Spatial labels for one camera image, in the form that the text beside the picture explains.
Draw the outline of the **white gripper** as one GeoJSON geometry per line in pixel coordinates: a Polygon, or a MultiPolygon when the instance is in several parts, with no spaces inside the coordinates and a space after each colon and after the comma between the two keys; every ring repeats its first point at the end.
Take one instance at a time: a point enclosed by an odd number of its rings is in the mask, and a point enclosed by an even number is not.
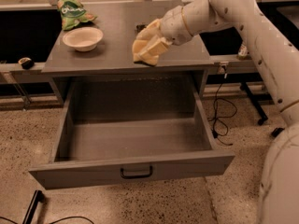
{"type": "Polygon", "coordinates": [[[183,20],[183,7],[177,6],[165,13],[162,19],[152,21],[136,37],[143,40],[138,55],[142,58],[159,56],[168,51],[172,44],[180,46],[189,42],[192,35],[183,20]]]}

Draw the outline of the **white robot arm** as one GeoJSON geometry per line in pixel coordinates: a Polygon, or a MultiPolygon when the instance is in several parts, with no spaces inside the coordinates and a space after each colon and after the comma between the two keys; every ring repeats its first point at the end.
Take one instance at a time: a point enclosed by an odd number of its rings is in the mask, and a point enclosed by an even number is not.
{"type": "Polygon", "coordinates": [[[134,61],[155,65],[170,46],[231,26],[286,123],[264,161],[256,223],[299,224],[299,50],[267,19],[256,0],[195,0],[175,7],[137,35],[134,61]]]}

